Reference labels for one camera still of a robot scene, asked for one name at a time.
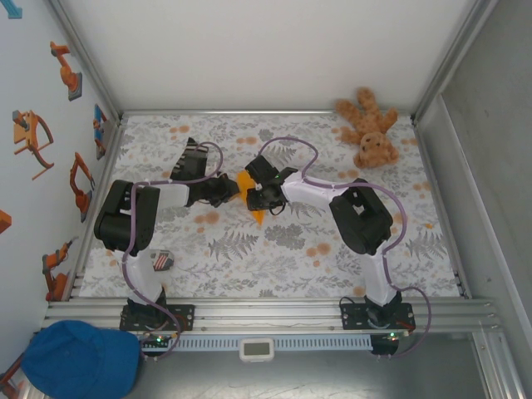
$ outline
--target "white wall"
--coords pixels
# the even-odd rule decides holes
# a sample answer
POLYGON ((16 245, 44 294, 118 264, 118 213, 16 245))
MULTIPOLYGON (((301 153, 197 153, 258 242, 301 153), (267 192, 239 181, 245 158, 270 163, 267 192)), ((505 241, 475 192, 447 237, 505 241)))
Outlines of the white wall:
POLYGON ((131 109, 414 111, 473 0, 64 0, 131 109))
MULTIPOLYGON (((74 151, 81 154, 96 184, 105 157, 96 161, 92 119, 98 102, 83 77, 83 95, 69 102, 59 75, 59 62, 50 53, 50 41, 65 44, 41 0, 17 0, 22 19, 8 20, 0 8, 0 209, 12 216, 12 226, 0 234, 0 372, 26 348, 41 326, 47 308, 42 256, 52 254, 74 235, 85 231, 69 186, 74 151), (42 169, 29 151, 14 155, 12 112, 33 110, 48 124, 54 143, 42 150, 55 165, 32 181, 42 169)), ((74 71, 76 59, 66 56, 74 71)), ((46 142, 39 128, 40 144, 46 142)), ((76 179, 87 191, 82 173, 76 179)), ((60 267, 71 268, 81 246, 71 247, 60 267)))

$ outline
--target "cable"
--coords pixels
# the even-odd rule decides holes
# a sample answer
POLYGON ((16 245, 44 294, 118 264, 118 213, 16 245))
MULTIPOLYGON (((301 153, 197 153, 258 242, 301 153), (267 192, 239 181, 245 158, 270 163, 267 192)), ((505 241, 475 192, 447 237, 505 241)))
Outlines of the cable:
MULTIPOLYGON (((154 360, 158 360, 158 358, 163 358, 168 356, 172 353, 174 348, 177 346, 180 340, 181 336, 181 328, 180 324, 177 321, 177 318, 170 312, 168 309, 163 308, 159 304, 149 300, 147 297, 142 295, 133 285, 131 282, 128 274, 127 274, 127 258, 130 255, 131 251, 133 250, 133 247, 135 246, 135 237, 136 237, 136 190, 140 186, 144 185, 193 185, 196 183, 201 183, 202 181, 206 181, 210 179, 211 177, 214 177, 219 170, 222 167, 222 164, 224 163, 224 153, 222 152, 222 149, 212 141, 204 141, 203 143, 199 143, 195 150, 197 150, 201 145, 212 145, 218 152, 219 152, 219 162, 216 165, 216 168, 214 169, 214 172, 210 173, 209 175, 206 175, 205 177, 202 177, 200 179, 195 180, 156 180, 156 181, 140 181, 133 184, 133 187, 131 188, 131 232, 130 232, 130 244, 127 247, 126 251, 124 252, 124 255, 122 256, 122 274, 124 275, 124 280, 126 281, 127 286, 133 291, 133 293, 139 297, 144 302, 148 303, 150 306, 154 307, 155 309, 165 313, 174 323, 175 329, 177 330, 177 338, 174 340, 172 345, 168 348, 168 350, 160 355, 160 357, 155 357, 154 360)), ((146 355, 142 352, 142 349, 140 350, 141 356, 145 359, 146 355)))
POLYGON ((286 203, 283 204, 283 207, 281 208, 281 210, 280 210, 277 214, 275 214, 275 213, 273 212, 273 210, 274 210, 275 208, 269 208, 269 213, 272 214, 273 216, 277 216, 278 214, 282 214, 283 211, 284 211, 284 209, 286 208, 286 203))
POLYGON ((342 300, 343 299, 346 299, 348 300, 349 302, 351 302, 353 305, 356 305, 355 301, 353 301, 351 298, 349 297, 341 297, 340 300, 338 301, 338 306, 341 307, 342 306, 342 300))
POLYGON ((425 331, 423 332, 423 334, 421 335, 421 338, 419 339, 418 342, 416 342, 414 345, 412 345, 412 347, 410 347, 408 350, 406 350, 405 352, 402 352, 402 353, 399 353, 398 355, 394 355, 392 356, 391 358, 399 358, 399 357, 404 357, 410 353, 412 353, 414 350, 416 350, 423 341, 425 341, 428 333, 429 333, 429 330, 431 329, 431 323, 432 323, 432 306, 431 306, 431 301, 429 300, 429 298, 426 296, 425 292, 423 292, 420 288, 418 287, 414 287, 414 286, 408 286, 408 287, 405 287, 405 288, 399 288, 397 287, 393 282, 392 282, 392 278, 390 277, 390 270, 388 268, 388 261, 387 261, 387 252, 390 251, 391 249, 394 249, 401 241, 402 239, 404 239, 405 235, 406 235, 406 220, 407 220, 407 216, 406 216, 406 211, 404 209, 404 207, 402 206, 402 203, 401 201, 390 191, 390 190, 387 190, 385 189, 384 187, 381 187, 380 185, 374 185, 372 183, 357 183, 357 182, 352 182, 352 183, 344 183, 344 184, 338 184, 338 185, 329 185, 329 184, 324 184, 324 183, 318 183, 317 181, 312 181, 310 180, 309 178, 306 177, 306 174, 307 174, 307 170, 308 168, 310 168, 310 166, 312 166, 312 164, 314 163, 314 161, 318 158, 318 149, 308 143, 307 141, 305 140, 301 140, 301 139, 298 139, 296 137, 275 137, 271 140, 268 140, 264 143, 264 145, 262 146, 262 148, 259 150, 259 155, 262 154, 262 152, 264 151, 264 149, 271 143, 273 143, 274 141, 278 141, 278 140, 290 140, 290 141, 296 141, 298 143, 301 143, 301 144, 305 144, 307 147, 309 147, 310 149, 312 149, 314 151, 314 157, 305 165, 305 167, 301 170, 301 176, 303 178, 303 181, 305 183, 308 183, 310 185, 313 185, 313 186, 316 186, 316 187, 320 187, 322 189, 346 189, 346 188, 349 188, 349 187, 367 187, 367 188, 370 188, 370 189, 374 189, 374 190, 379 190, 381 191, 382 193, 386 194, 388 197, 390 197, 390 199, 392 199, 393 202, 396 203, 397 205, 397 208, 399 208, 399 211, 401 212, 401 217, 402 217, 402 229, 401 229, 401 233, 399 234, 399 237, 393 242, 391 243, 390 245, 388 245, 387 247, 385 247, 383 250, 382 250, 382 265, 384 267, 384 274, 386 276, 386 280, 388 282, 388 284, 390 285, 390 287, 392 287, 393 289, 395 289, 396 291, 399 291, 400 293, 402 292, 405 292, 405 291, 417 291, 418 293, 421 294, 421 296, 423 297, 423 299, 425 299, 425 302, 426 302, 426 308, 427 308, 427 321, 426 321, 426 327, 425 327, 425 331))

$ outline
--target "metal rail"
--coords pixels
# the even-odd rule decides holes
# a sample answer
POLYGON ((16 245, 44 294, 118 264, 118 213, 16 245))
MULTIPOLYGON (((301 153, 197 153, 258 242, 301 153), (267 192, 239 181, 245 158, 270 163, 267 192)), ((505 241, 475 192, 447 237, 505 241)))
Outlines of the metal rail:
MULTIPOLYGON (((374 333, 344 331, 338 299, 197 299, 169 298, 169 304, 194 304, 193 334, 317 334, 374 333)), ((412 304, 417 332, 426 325, 427 308, 422 298, 404 298, 412 304)), ((74 298, 50 303, 42 326, 75 318, 100 328, 118 328, 125 298, 74 298)), ((486 300, 432 298, 432 333, 472 333, 500 328, 495 307, 486 300)))

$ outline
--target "blue cap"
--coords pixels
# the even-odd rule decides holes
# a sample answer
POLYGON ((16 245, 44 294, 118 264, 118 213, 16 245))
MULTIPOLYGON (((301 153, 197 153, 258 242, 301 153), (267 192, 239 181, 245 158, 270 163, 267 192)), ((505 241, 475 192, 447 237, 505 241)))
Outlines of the blue cap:
POLYGON ((139 340, 67 320, 36 335, 22 359, 33 386, 55 399, 118 399, 135 383, 139 340))

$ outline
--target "black mounting plate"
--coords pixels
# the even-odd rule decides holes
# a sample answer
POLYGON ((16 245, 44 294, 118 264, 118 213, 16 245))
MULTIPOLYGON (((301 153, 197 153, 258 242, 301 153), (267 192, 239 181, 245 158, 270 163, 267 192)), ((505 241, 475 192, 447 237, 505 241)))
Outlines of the black mounting plate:
POLYGON ((412 305, 409 303, 400 303, 397 306, 397 311, 394 314, 390 323, 378 328, 371 323, 367 316, 367 304, 365 303, 342 303, 340 305, 340 312, 342 313, 342 326, 344 330, 375 330, 373 333, 378 333, 382 330, 394 331, 412 331, 416 328, 416 321, 414 320, 414 312, 412 312, 412 305))
MULTIPOLYGON (((194 327, 194 305, 166 305, 166 308, 175 315, 180 324, 180 331, 192 331, 194 327)), ((120 330, 122 331, 150 331, 146 326, 136 323, 135 318, 131 316, 130 309, 127 305, 122 309, 120 330)), ((164 328, 164 331, 175 330, 175 324, 169 320, 164 328)))

